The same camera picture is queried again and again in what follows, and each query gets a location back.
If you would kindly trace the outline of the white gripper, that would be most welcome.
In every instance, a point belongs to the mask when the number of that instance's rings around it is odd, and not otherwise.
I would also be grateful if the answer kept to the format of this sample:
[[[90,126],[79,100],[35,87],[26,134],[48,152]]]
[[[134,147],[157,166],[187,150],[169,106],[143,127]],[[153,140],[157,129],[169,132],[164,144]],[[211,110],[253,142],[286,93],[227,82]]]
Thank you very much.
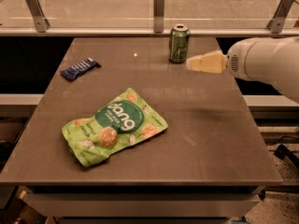
[[[233,44],[227,56],[221,50],[214,50],[191,57],[186,61],[187,68],[197,72],[221,74],[227,66],[227,70],[233,77],[249,80],[246,72],[246,57],[253,44],[254,39],[248,38]]]

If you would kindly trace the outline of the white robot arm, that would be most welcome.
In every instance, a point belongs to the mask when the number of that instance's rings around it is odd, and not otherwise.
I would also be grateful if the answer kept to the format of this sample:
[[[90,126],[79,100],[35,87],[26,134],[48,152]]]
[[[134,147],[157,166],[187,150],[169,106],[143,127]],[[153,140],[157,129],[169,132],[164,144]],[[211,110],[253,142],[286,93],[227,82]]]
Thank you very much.
[[[226,55],[220,50],[189,58],[192,71],[221,74],[271,85],[299,102],[299,38],[248,38],[233,44]]]

